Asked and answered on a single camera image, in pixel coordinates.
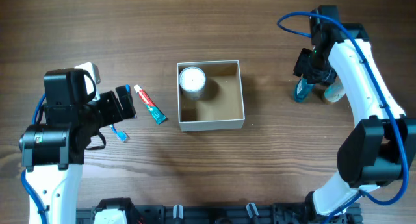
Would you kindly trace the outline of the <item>blue mouthwash bottle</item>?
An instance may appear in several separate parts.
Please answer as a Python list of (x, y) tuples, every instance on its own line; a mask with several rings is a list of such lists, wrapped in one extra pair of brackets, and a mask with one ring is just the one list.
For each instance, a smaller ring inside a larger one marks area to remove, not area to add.
[(308, 84), (307, 79), (301, 78), (295, 86), (293, 92), (293, 99), (297, 103), (303, 102), (308, 97), (309, 93), (312, 91), (314, 87), (315, 84)]

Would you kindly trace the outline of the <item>white floral squeeze tube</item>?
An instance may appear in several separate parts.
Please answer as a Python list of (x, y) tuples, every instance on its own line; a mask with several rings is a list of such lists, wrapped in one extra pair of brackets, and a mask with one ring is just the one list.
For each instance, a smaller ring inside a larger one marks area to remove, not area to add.
[(322, 96), (322, 100), (326, 104), (334, 104), (338, 102), (345, 95), (345, 89), (339, 77), (336, 78), (335, 82), (329, 85)]

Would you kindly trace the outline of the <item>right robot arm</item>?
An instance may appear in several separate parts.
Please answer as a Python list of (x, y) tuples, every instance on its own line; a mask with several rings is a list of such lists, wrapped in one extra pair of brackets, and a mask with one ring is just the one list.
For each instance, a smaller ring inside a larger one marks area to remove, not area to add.
[(294, 100), (303, 101), (324, 85), (324, 99), (347, 97), (354, 129), (337, 152), (337, 171), (309, 199), (314, 219), (329, 222), (353, 202), (399, 180), (399, 201), (410, 181), (415, 157), (415, 120), (392, 98), (376, 67), (369, 35), (360, 23), (342, 23), (336, 6), (321, 5), (307, 13), (311, 49), (302, 49), (294, 74)]

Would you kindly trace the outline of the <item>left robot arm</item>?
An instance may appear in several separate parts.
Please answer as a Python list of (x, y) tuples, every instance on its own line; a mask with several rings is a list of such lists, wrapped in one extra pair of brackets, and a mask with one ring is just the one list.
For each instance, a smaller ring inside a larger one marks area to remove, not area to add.
[(84, 69), (58, 69), (44, 76), (44, 98), (32, 125), (19, 139), (24, 170), (21, 183), (29, 194), (30, 223), (75, 223), (85, 152), (100, 129), (135, 116), (131, 90), (119, 86), (98, 94), (87, 90), (92, 75)]

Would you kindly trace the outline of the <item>white round cotton swab jar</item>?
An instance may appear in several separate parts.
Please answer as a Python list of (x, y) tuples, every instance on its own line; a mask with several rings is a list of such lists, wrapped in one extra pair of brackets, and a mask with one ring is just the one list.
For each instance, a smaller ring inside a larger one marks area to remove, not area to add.
[(206, 82), (205, 73), (198, 67), (187, 67), (179, 74), (179, 86), (183, 95), (190, 100), (202, 97)]

